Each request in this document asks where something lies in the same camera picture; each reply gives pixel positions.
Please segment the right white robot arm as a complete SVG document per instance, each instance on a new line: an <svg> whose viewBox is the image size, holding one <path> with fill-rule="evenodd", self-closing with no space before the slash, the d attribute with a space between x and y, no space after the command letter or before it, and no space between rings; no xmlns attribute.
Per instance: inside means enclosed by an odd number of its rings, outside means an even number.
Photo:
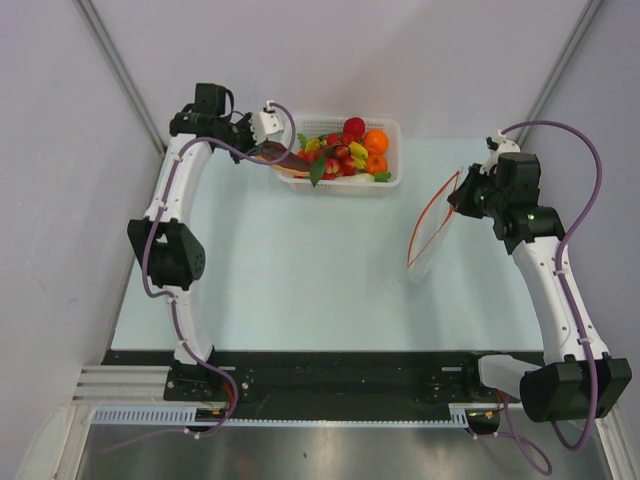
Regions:
<svg viewBox="0 0 640 480"><path fill-rule="evenodd" d="M496 390L520 400L534 422L603 418L632 379L629 362L611 356L577 292L568 259L558 248L566 234L557 211L539 205L541 167L533 154L494 153L474 164L447 198L462 216L493 220L529 292L543 340L538 367L507 354L480 358L463 373L473 401Z"/></svg>

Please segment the red strawberry bunch toy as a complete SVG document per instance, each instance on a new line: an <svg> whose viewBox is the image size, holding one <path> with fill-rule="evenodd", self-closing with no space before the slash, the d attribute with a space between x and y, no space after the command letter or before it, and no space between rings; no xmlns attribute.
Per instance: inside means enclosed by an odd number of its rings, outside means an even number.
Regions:
<svg viewBox="0 0 640 480"><path fill-rule="evenodd" d="M345 138L337 133L307 137L297 135L298 156L310 166L309 178L313 185L320 180L335 180L354 176L358 172Z"/></svg>

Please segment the clear zip top bag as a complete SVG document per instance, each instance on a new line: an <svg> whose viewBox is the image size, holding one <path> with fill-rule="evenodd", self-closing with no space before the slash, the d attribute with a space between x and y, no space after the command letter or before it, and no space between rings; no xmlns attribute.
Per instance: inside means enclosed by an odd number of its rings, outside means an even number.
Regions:
<svg viewBox="0 0 640 480"><path fill-rule="evenodd" d="M455 214L448 197L457 189L461 173L456 170L418 216L407 247L404 280L422 282L436 263Z"/></svg>

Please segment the brown steak slice toy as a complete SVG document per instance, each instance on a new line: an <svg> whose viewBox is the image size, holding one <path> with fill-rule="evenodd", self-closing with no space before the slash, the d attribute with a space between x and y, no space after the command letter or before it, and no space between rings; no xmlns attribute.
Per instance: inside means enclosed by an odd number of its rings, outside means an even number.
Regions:
<svg viewBox="0 0 640 480"><path fill-rule="evenodd" d="M255 158L259 163L268 164L280 173L303 178L309 177L310 163L296 153L289 151L281 143L265 141L256 148Z"/></svg>

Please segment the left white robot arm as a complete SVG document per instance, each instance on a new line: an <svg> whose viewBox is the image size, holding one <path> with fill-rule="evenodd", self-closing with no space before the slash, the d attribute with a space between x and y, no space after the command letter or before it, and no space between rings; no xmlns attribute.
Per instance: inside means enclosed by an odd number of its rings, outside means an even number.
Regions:
<svg viewBox="0 0 640 480"><path fill-rule="evenodd" d="M166 171L153 200L143 218L127 225L145 293L169 306L177 337L171 368L202 400L219 392L221 376L205 365L213 342L191 312L191 287L204 273L206 253L189 228L189 217L195 190L214 150L225 150L239 162L255 147L251 116L234 121L233 111L231 90L210 83L196 85L194 100L170 121Z"/></svg>

